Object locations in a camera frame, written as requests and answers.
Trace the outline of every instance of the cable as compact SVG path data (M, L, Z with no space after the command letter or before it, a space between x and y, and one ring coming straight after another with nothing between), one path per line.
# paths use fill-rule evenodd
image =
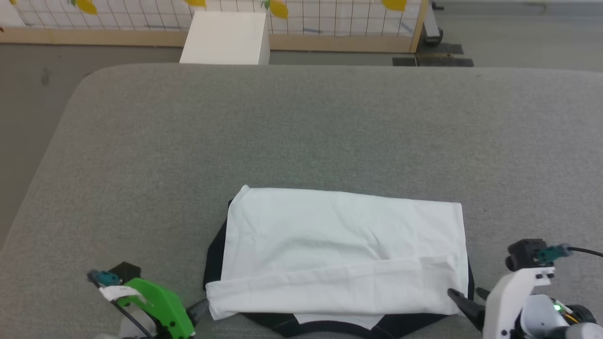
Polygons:
M94 286L96 286L96 288L102 288L101 284L98 283L98 281L96 281L96 279L94 278L94 270L88 272L87 276L88 276L88 281L93 283ZM136 325L136 327L138 327L139 330L142 331L142 333L144 333L146 335L146 338L148 339L153 339L153 336L149 333L149 331L147 331L147 329L142 326L138 320L136 320L134 317L132 317L132 315L130 313L128 313L128 311L124 310L123 307L121 307L115 300L111 300L111 305L115 306L116 309L118 309L119 312L121 312L126 318L128 318L134 325Z
M153 339L153 336L149 333L149 331L147 331L147 329L142 326L138 320L134 319L134 317L132 317L132 315L130 313L128 313L128 311L124 310L123 307L121 307L119 304L117 304L117 302L115 300L111 301L111 304L113 306L115 306L116 309L119 310L119 312L121 312L126 318L130 319L130 321L136 325L136 327L138 327L138 329L140 329L142 331L142 333L144 333L148 339Z
M597 251L593 251L593 250L587 250L587 249L583 249L583 248L580 248L580 247L568 247L567 250L588 253L588 254L600 256L600 257L603 258L603 253L601 253L601 252L597 252Z
M568 317L568 318L572 319L572 321L573 321L573 322L575 322L576 324L578 323L578 321L576 320L576 318L572 317L571 315L569 315L569 314L564 314L564 315L565 315L566 317Z

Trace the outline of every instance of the gray table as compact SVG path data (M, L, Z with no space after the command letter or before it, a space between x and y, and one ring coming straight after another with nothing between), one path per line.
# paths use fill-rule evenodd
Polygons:
M477 286L526 237L603 250L603 74L529 69L134 65L77 88L0 259L0 337L92 338L121 315L86 282L121 261L202 298L243 184L463 204ZM603 318L603 259L544 289ZM200 338L275 338L241 316ZM343 338L315 333L306 338ZM477 338L449 317L408 338Z

